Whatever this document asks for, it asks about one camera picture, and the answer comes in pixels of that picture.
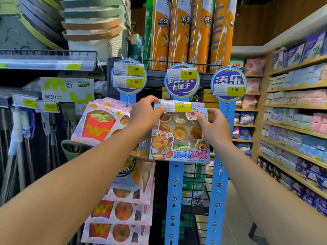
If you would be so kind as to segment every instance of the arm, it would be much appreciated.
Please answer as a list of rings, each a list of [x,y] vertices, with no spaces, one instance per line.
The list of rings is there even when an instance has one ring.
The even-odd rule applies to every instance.
[[[327,219],[261,170],[231,142],[227,119],[218,109],[215,118],[198,119],[207,141],[223,162],[252,218],[270,245],[323,245]]]
[[[53,170],[0,208],[1,244],[67,244],[103,198],[137,142],[165,107],[148,96],[133,105],[129,125]]]

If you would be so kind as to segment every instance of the hand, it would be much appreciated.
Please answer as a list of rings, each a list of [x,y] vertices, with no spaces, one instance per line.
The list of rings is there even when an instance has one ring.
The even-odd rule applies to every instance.
[[[133,104],[130,111],[129,125],[133,125],[136,129],[144,129],[146,132],[152,129],[165,111],[164,106],[153,110],[152,102],[159,103],[159,99],[149,95]]]
[[[217,108],[208,108],[208,113],[214,114],[215,117],[207,121],[203,114],[198,116],[204,138],[213,147],[219,144],[233,144],[231,129],[223,113]]]

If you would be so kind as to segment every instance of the wooden shelf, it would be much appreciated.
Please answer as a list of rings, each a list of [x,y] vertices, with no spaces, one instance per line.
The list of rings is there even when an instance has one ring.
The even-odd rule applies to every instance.
[[[269,122],[269,121],[265,121],[265,120],[263,121],[263,123],[268,124],[268,125],[277,126],[277,127],[284,128],[284,129],[288,129],[288,130],[291,130],[291,131],[301,132],[301,133],[308,134],[308,135],[311,135],[311,136],[316,136],[316,137],[321,137],[323,139],[327,139],[327,135],[321,134],[321,133],[318,133],[318,132],[307,131],[307,130],[296,128],[296,127],[293,127],[293,126],[282,125],[282,124]]]
[[[255,127],[255,125],[241,125],[241,124],[234,124],[234,126],[239,126],[239,127]]]
[[[260,77],[264,77],[263,75],[260,76],[251,76],[251,75],[245,75],[248,78],[260,78]]]
[[[247,140],[247,139],[232,139],[233,142],[247,142],[247,143],[253,143],[253,140]]]
[[[288,73],[288,72],[290,72],[292,70],[305,68],[305,67],[308,67],[308,66],[311,66],[311,65],[314,65],[314,64],[318,64],[318,63],[322,63],[322,62],[325,62],[325,61],[327,61],[327,55],[307,59],[302,63],[292,65],[292,66],[284,68],[284,69],[274,70],[274,71],[270,72],[268,75],[284,74],[284,73]]]
[[[260,95],[260,93],[245,93],[244,95]]]
[[[268,142],[268,143],[270,143],[270,144],[272,144],[272,145],[275,145],[275,146],[277,146],[277,147],[279,147],[279,148],[281,148],[281,149],[283,149],[283,150],[285,150],[285,151],[288,151],[288,152],[290,152],[290,153],[292,153],[292,154],[294,154],[294,155],[296,155],[296,156],[299,156],[299,157],[301,157],[301,158],[303,158],[303,159],[305,159],[305,160],[307,160],[307,161],[309,161],[309,162],[312,162],[312,163],[314,163],[314,164],[316,164],[316,165],[318,165],[318,166],[320,166],[320,167],[322,167],[322,168],[327,169],[327,164],[324,164],[324,163],[322,163],[322,162],[320,162],[320,161],[318,161],[318,160],[316,160],[316,159],[313,159],[313,158],[310,157],[310,156],[306,156],[306,155],[301,154],[301,153],[299,153],[299,152],[297,152],[297,151],[295,151],[295,150],[293,150],[293,149],[287,148],[287,147],[285,147],[284,145],[282,145],[282,144],[280,144],[280,143],[276,143],[276,142],[274,142],[273,140],[265,139],[265,138],[263,138],[263,137],[261,137],[260,139],[262,139],[262,140],[264,140],[264,141],[266,141],[266,142]]]
[[[294,87],[282,87],[282,88],[276,88],[272,90],[266,91],[266,93],[273,93],[273,92],[280,92],[280,91],[292,91],[292,90],[299,90],[299,89],[310,89],[310,88],[317,88],[317,87],[327,87],[327,82],[322,81],[319,84],[306,84],[306,85],[299,85]]]
[[[235,111],[258,112],[258,109],[235,109]]]
[[[279,168],[280,170],[282,170],[284,173],[288,174],[289,176],[291,176],[292,178],[294,178],[298,182],[302,183],[307,188],[310,188],[312,191],[314,191],[315,193],[319,194],[321,197],[323,197],[325,199],[327,198],[327,194],[325,194],[323,191],[321,191],[320,189],[316,188],[315,186],[311,185],[310,182],[308,182],[305,179],[301,178],[300,176],[296,175],[291,170],[289,170],[289,169],[285,168],[284,166],[282,166],[277,160],[271,159],[271,158],[263,155],[261,152],[259,153],[259,156],[261,156],[265,160],[271,162],[273,165],[275,165],[277,168]]]
[[[292,106],[292,105],[266,104],[265,107],[283,107],[283,108],[327,110],[327,107],[322,107],[322,106],[297,106],[297,105]]]

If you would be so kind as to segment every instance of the right hand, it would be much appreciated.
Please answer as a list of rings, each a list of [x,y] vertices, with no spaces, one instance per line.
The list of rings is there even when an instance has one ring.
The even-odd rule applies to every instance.
[[[198,122],[202,128],[204,138],[212,146],[219,144],[233,144],[231,142],[231,129],[223,113],[217,108],[208,108],[208,113],[215,117],[206,119],[203,114],[198,115]]]

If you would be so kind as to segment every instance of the floor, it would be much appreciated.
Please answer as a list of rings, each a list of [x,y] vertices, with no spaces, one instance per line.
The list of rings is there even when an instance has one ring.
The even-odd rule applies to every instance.
[[[210,181],[211,179],[206,180],[207,189],[210,188]],[[196,220],[198,222],[207,222],[208,217],[197,215]],[[231,181],[228,181],[222,241],[220,245],[257,245],[257,243],[248,237],[252,223],[253,220],[235,190],[234,185]],[[206,231],[204,229],[206,229],[206,225],[203,223],[198,223],[197,225],[198,229],[202,230],[199,231],[199,237],[203,237],[200,239],[200,243],[205,244],[204,237],[206,237]],[[258,228],[255,235],[263,236],[263,233]]]

